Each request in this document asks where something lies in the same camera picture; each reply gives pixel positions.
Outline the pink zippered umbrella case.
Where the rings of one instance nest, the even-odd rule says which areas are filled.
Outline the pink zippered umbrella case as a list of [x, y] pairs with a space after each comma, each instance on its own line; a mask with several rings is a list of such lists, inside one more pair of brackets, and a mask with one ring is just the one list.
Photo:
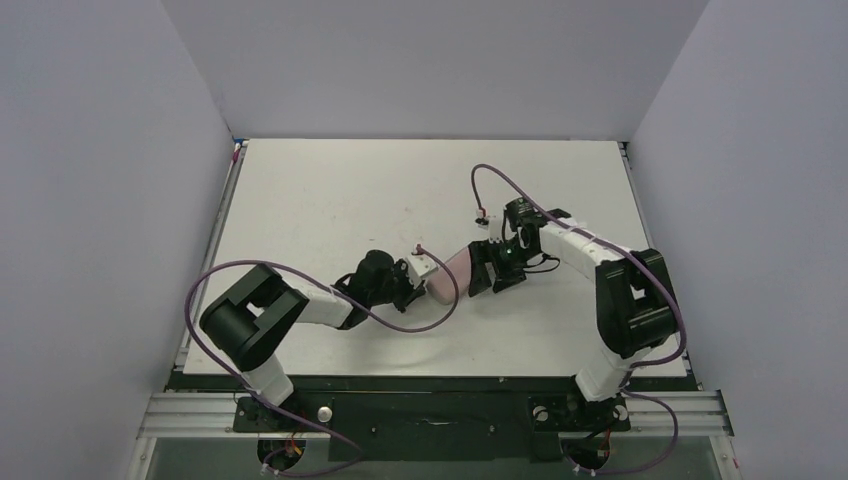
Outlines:
[[456, 252], [444, 262], [447, 270], [439, 267], [425, 282], [428, 294], [442, 305], [450, 305], [462, 298], [471, 283], [471, 254], [467, 247]]

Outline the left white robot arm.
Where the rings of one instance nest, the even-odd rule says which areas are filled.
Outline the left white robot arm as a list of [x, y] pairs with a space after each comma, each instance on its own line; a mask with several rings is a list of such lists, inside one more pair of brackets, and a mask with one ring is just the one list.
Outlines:
[[276, 351], [300, 323], [350, 330], [376, 306], [403, 313], [425, 293], [425, 279], [437, 270], [422, 254], [394, 259], [370, 250], [354, 272], [324, 288], [285, 280], [258, 264], [229, 287], [200, 316], [199, 327], [234, 364], [249, 389], [280, 406], [294, 392]]

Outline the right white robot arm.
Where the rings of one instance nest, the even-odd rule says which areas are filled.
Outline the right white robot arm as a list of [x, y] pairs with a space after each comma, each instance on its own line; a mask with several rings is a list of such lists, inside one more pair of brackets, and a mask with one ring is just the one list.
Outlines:
[[522, 283], [535, 258], [555, 259], [594, 285], [601, 345], [574, 377], [585, 400], [616, 396], [633, 369], [679, 331], [671, 306], [673, 289], [658, 251], [634, 251], [608, 242], [568, 213], [540, 211], [524, 198], [509, 202], [500, 216], [479, 210], [475, 222], [489, 237], [468, 246], [469, 296]]

